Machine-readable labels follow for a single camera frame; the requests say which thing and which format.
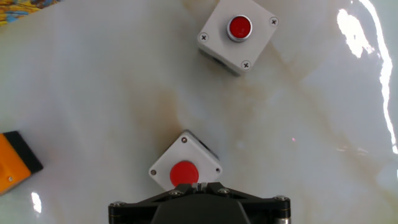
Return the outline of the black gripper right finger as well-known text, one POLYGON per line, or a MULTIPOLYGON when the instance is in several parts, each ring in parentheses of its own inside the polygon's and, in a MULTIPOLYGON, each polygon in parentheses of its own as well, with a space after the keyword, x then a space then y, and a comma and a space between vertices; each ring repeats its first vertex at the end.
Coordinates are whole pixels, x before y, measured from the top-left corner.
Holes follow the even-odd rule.
POLYGON ((225 187, 220 182, 206 184, 206 192, 239 202, 249 219, 264 215, 266 223, 291 224, 290 199, 284 195, 260 198, 225 187))

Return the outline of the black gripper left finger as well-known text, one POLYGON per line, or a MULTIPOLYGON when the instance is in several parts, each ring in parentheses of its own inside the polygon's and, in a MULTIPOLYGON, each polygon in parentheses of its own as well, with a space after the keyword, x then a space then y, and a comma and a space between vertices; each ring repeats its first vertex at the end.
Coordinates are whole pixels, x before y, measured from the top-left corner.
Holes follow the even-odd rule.
POLYGON ((137 203, 113 202, 108 205, 109 224, 134 223, 141 220, 151 221, 157 209, 172 199, 194 193, 190 184, 180 184, 172 190, 155 195, 137 203))

